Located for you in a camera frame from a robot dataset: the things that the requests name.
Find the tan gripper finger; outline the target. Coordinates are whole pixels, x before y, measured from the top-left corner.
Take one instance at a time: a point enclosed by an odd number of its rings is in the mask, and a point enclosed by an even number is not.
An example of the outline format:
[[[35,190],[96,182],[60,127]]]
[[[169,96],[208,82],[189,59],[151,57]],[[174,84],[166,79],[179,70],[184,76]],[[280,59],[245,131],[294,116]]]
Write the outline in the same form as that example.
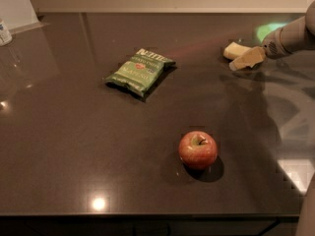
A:
[[[256,46],[250,48],[241,56],[229,63],[231,71],[238,71],[247,67],[253,68],[256,64],[262,63],[266,58],[265,51],[262,47]]]

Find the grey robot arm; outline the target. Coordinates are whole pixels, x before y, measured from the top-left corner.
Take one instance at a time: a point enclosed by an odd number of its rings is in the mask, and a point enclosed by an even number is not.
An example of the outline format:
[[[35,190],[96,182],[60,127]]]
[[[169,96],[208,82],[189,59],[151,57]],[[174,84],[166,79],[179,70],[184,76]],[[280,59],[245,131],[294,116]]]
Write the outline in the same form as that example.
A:
[[[301,18],[268,32],[260,46],[247,47],[232,42],[223,51],[223,57],[230,60],[231,71],[238,71],[253,68],[266,58],[280,59],[298,51],[314,49],[315,1]]]

